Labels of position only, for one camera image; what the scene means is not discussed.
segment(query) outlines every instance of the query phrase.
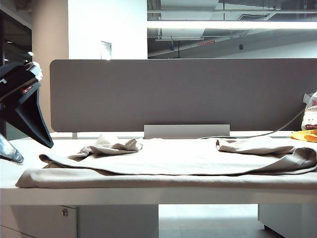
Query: robotic arm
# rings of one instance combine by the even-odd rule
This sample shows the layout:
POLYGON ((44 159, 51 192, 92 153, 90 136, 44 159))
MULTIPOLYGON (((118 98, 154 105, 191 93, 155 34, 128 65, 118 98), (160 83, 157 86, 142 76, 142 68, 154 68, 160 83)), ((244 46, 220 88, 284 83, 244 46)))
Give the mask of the robotic arm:
MULTIPOLYGON (((36 62, 0 67, 0 117, 39 143, 52 148, 53 141, 39 106, 38 89, 42 77, 42 70, 36 62)), ((0 158, 21 163, 23 157, 17 153, 2 136, 0 158)))

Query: beige cloth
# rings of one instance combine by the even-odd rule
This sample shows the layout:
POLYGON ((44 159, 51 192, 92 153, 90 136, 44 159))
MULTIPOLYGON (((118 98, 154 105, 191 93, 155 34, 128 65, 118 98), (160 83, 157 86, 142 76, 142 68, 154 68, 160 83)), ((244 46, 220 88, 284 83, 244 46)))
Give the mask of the beige cloth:
POLYGON ((117 137, 105 137, 101 134, 94 145, 82 148, 77 154, 68 156, 69 158, 87 157, 91 154, 99 155, 123 155, 138 152, 142 149, 142 144, 136 139, 122 142, 117 137))
MULTIPOLYGON (((144 146, 138 153, 120 156, 92 154, 74 160, 57 155, 41 155, 40 159, 49 163, 47 168, 26 170, 16 185, 50 187, 51 183, 52 187, 78 187, 75 179, 78 178, 84 187, 95 187, 94 179, 98 187, 109 187, 106 184, 109 181, 117 186, 119 181, 116 179, 133 186, 125 180, 135 179, 134 176, 145 178, 146 175, 147 182, 143 184, 151 186, 160 181, 172 180, 177 183, 177 176, 171 179, 175 175, 293 175, 315 171, 317 167, 315 150, 303 146, 297 148, 290 139, 151 139, 141 142, 144 146)), ((193 186, 199 186, 199 178, 192 179, 195 181, 193 186)))
POLYGON ((18 187, 106 188, 106 187, 208 187, 317 190, 317 173, 302 175, 111 175, 90 169, 28 169, 18 187))

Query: white cabinet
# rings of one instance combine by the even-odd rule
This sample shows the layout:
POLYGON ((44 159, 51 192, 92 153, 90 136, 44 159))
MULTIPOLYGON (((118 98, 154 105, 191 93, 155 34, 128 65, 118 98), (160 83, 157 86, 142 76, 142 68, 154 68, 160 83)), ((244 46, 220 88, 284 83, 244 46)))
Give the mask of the white cabinet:
POLYGON ((159 206, 1 206, 1 225, 1 238, 158 238, 159 206))
POLYGON ((32 238, 23 233, 14 231, 7 227, 0 226, 0 237, 1 238, 32 238))
MULTIPOLYGON (((2 226, 35 238, 77 238, 76 221, 76 208, 1 206, 2 226)), ((1 235, 1 238, 6 237, 11 238, 11 236, 1 235)))
POLYGON ((259 220, 286 238, 317 237, 317 204, 260 204, 259 220))

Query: plastic bag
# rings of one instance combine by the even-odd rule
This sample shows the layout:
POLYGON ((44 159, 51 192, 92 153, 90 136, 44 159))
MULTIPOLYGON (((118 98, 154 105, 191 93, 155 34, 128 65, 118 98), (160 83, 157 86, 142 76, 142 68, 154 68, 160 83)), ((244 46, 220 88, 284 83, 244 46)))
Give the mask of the plastic bag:
POLYGON ((317 92, 305 94, 303 102, 307 105, 302 121, 302 130, 317 129, 317 92))

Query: desk drawer cabinet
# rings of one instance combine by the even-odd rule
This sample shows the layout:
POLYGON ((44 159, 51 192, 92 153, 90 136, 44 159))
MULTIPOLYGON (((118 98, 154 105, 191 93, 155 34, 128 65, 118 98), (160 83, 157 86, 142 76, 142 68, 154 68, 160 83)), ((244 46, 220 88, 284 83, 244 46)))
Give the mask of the desk drawer cabinet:
POLYGON ((1 206, 1 238, 76 238, 76 208, 64 206, 1 206))
POLYGON ((7 227, 3 227, 1 226, 1 230, 0 230, 0 237, 6 238, 32 238, 28 235, 22 234, 20 232, 16 232, 12 229, 9 229, 7 227))
POLYGON ((260 204, 259 220, 286 238, 317 238, 316 204, 260 204))

